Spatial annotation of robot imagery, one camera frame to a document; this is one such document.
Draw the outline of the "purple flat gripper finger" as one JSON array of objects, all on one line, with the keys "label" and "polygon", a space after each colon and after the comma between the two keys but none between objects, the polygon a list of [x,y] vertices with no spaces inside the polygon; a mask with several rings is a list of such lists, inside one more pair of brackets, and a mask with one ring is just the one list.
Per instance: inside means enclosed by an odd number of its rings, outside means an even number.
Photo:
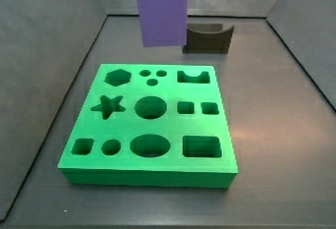
[{"label": "purple flat gripper finger", "polygon": [[186,43],[187,0],[135,0],[143,47]]}]

